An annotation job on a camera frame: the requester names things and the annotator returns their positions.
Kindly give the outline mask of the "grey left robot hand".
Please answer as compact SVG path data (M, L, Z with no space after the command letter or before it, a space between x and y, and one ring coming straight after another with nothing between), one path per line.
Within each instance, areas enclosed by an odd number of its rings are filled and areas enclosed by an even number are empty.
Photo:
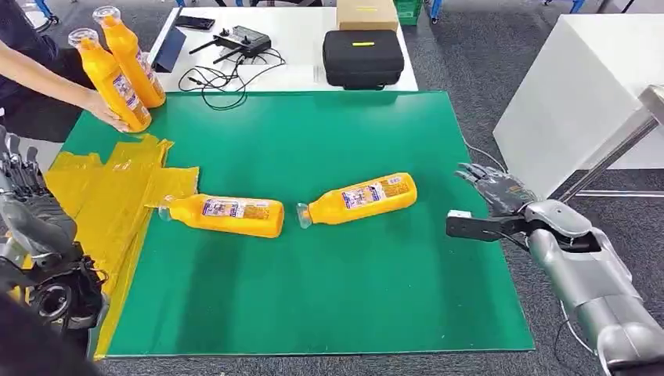
M1 217L36 262L74 254L75 221L47 187L38 147L1 127Z

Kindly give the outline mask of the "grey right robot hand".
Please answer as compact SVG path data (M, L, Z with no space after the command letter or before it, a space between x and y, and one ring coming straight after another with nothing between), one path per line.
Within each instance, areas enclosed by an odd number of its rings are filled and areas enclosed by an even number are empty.
M459 163L454 172L475 188L496 216L518 214L538 197L513 175L481 164Z

